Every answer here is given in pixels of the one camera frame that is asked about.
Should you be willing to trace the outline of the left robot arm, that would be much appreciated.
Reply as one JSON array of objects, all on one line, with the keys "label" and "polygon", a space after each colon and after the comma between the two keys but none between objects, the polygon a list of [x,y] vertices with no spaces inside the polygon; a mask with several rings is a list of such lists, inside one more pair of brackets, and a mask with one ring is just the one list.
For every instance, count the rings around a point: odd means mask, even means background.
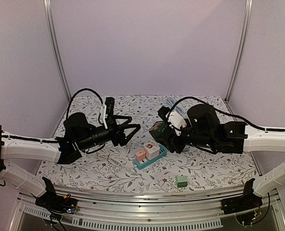
[{"label": "left robot arm", "polygon": [[82,153],[98,145],[111,142],[125,146],[139,131],[139,124],[131,123],[130,116],[108,115],[102,126],[88,123],[83,113],[74,113],[64,121],[65,135],[55,139],[20,137],[2,131],[0,125],[0,180],[23,189],[50,209],[60,205],[50,181],[43,180],[17,166],[11,159],[43,160],[69,165],[82,157]]}]

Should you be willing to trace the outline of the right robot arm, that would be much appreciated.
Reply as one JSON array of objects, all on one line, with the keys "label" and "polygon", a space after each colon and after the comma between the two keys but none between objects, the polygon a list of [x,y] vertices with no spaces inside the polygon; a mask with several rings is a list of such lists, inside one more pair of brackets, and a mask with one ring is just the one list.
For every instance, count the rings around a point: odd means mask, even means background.
[{"label": "right robot arm", "polygon": [[245,184],[237,205],[249,209],[256,197],[285,184],[285,128],[259,127],[245,121],[220,123],[214,107],[198,104],[188,110],[188,119],[176,112],[164,115],[168,127],[167,147],[181,152],[184,146],[205,148],[213,154],[261,154],[270,157],[267,167]]}]

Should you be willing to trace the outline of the teal power strip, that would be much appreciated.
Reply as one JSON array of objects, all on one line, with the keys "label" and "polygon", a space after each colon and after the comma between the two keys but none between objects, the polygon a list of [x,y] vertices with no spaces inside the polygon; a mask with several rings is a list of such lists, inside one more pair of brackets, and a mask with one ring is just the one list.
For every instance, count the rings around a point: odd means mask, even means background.
[{"label": "teal power strip", "polygon": [[156,155],[153,158],[148,158],[147,157],[147,152],[146,150],[140,150],[136,153],[136,158],[134,159],[134,163],[137,166],[139,170],[142,170],[154,162],[158,161],[159,159],[165,157],[167,155],[167,149],[160,145],[159,146],[159,151],[156,153]]}]

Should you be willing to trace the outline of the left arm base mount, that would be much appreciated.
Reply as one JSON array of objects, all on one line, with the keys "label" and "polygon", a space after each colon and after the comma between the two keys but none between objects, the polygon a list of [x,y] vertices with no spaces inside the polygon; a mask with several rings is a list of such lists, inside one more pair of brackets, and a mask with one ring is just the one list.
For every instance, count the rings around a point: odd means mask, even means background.
[{"label": "left arm base mount", "polygon": [[41,197],[35,197],[35,204],[54,213],[68,213],[72,214],[76,211],[78,200],[73,198],[70,194],[60,196],[56,194],[45,193]]}]

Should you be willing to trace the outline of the dark green cube adapter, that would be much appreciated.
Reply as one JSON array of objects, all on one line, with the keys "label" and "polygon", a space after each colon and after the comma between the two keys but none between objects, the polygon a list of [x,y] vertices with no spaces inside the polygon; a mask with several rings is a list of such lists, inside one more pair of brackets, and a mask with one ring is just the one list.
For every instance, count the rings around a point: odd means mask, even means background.
[{"label": "dark green cube adapter", "polygon": [[169,139],[175,133],[175,131],[164,121],[156,121],[149,129],[149,133],[157,143],[160,143],[168,148]]}]

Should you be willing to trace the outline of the light green plug adapter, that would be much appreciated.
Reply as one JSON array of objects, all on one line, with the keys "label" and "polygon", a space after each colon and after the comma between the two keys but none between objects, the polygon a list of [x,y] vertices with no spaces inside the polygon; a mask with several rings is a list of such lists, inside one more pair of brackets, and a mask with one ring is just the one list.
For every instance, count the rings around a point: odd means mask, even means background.
[{"label": "light green plug adapter", "polygon": [[176,185],[178,189],[185,189],[188,186],[187,176],[176,176]]}]

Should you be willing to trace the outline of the pink plug adapter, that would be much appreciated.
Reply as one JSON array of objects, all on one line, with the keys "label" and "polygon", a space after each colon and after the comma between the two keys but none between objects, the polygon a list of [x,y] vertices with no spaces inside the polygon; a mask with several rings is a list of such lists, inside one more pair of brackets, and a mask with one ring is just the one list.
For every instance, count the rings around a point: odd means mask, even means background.
[{"label": "pink plug adapter", "polygon": [[146,158],[146,151],[144,149],[142,150],[139,150],[136,155],[135,155],[136,159],[136,163],[138,164],[144,164],[146,161],[147,161],[147,158]]}]

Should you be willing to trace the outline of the white cube socket adapter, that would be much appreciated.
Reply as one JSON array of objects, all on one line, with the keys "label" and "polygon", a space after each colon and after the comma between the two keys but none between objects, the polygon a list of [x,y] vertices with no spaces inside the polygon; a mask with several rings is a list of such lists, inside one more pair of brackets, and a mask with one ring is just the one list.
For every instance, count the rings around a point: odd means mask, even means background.
[{"label": "white cube socket adapter", "polygon": [[159,155],[160,147],[157,143],[147,142],[144,144],[143,148],[146,151],[146,157],[149,160],[154,159]]}]

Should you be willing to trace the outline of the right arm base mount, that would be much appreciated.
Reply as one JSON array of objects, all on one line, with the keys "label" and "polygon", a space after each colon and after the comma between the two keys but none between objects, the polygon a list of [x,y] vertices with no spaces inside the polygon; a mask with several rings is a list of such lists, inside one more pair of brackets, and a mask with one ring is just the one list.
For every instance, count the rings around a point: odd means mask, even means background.
[{"label": "right arm base mount", "polygon": [[221,200],[221,210],[225,215],[235,214],[242,226],[254,224],[262,206],[262,198],[252,193]]}]

